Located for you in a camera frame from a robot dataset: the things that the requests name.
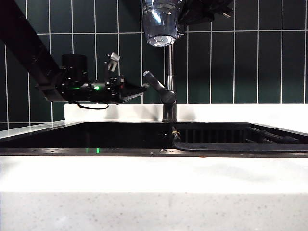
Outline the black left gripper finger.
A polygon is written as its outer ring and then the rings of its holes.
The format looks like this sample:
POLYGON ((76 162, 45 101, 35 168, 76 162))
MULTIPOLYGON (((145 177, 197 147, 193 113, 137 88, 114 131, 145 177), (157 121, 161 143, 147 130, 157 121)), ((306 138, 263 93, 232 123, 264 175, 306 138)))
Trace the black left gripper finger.
POLYGON ((149 88, 149 83, 144 83, 141 86, 137 86, 128 81, 125 81, 123 87, 126 91, 147 91, 149 88))
POLYGON ((147 91, 146 88, 120 89, 119 95, 115 100, 116 104, 121 104, 143 95, 147 91))

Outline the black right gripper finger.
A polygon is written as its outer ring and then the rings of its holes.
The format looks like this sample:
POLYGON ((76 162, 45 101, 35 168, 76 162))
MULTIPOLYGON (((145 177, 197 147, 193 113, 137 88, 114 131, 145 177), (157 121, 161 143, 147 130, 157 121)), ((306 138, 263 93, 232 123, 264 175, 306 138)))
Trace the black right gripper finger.
POLYGON ((214 13, 211 11, 213 2, 213 0, 187 0, 179 16, 179 23, 192 25, 214 21, 214 13))

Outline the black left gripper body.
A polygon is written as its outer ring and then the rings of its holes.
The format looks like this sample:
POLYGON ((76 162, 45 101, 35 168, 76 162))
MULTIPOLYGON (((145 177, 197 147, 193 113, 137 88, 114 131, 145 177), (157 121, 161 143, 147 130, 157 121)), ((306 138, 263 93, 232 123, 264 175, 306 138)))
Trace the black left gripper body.
POLYGON ((110 77, 106 82, 107 102, 123 103, 122 91, 124 87, 124 76, 110 77))

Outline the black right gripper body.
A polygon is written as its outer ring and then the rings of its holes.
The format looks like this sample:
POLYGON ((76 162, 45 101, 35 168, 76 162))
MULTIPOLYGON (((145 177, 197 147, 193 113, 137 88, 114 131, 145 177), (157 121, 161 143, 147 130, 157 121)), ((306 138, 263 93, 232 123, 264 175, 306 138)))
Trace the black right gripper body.
POLYGON ((232 13, 233 9, 229 7, 233 0, 213 0, 209 9, 216 13, 232 13))

